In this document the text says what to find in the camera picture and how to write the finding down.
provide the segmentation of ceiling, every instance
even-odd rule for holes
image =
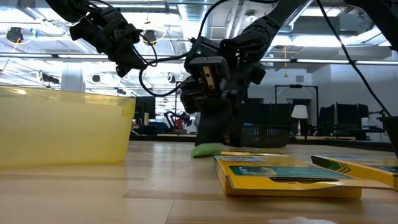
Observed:
[[[124,17],[138,29],[155,30],[158,55],[180,55],[189,49],[188,38],[198,33],[201,17],[214,1],[106,1],[120,7]],[[372,20],[360,9],[354,9],[342,1],[325,1],[325,10],[339,30],[354,60],[381,60],[391,51],[386,39],[374,26]],[[270,13],[275,4],[259,4],[243,0],[231,0],[218,6],[211,14],[204,33],[214,41],[220,41],[239,34],[254,19]],[[85,60],[58,58],[29,59],[22,54],[97,54],[97,51],[84,40],[72,41],[68,28],[72,26],[56,14],[44,0],[0,1],[0,52],[21,54],[20,58],[0,57],[5,67],[0,76],[0,84],[45,87],[37,78],[38,71],[62,81],[64,63],[81,63],[85,75],[87,92],[117,95],[115,87],[125,88],[127,95],[146,96],[138,83],[138,71],[120,79],[115,72],[115,64],[107,60]],[[6,38],[11,27],[21,27],[24,41],[15,45]],[[151,47],[140,42],[136,49],[149,58]],[[277,58],[322,58],[344,59],[339,43],[331,35],[324,18],[316,5],[309,1],[308,7],[297,15],[291,26],[284,27],[274,39],[266,57]],[[268,63],[267,69],[284,68],[284,63]],[[289,68],[307,69],[313,72],[318,65],[290,64]],[[93,82],[93,75],[100,75],[101,81]],[[145,72],[145,83],[153,90],[162,93],[172,89],[175,84],[168,81],[173,75],[177,81],[189,76],[183,61],[160,63],[149,67]],[[165,110],[173,109],[171,100],[157,99]]]

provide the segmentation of yellow plastic bin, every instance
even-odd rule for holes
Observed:
[[[0,167],[126,157],[135,99],[0,85]]]

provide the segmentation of table surface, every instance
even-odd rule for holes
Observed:
[[[213,158],[191,159],[192,143],[130,142],[116,164],[0,169],[0,223],[397,223],[398,192],[362,199],[225,197]],[[283,151],[394,158],[392,152],[289,145]]]

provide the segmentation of yellow book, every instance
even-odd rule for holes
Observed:
[[[391,189],[282,156],[216,156],[226,195],[360,198],[362,189]]]
[[[312,156],[318,166],[353,177],[382,182],[398,190],[398,160],[373,160],[353,156]]]

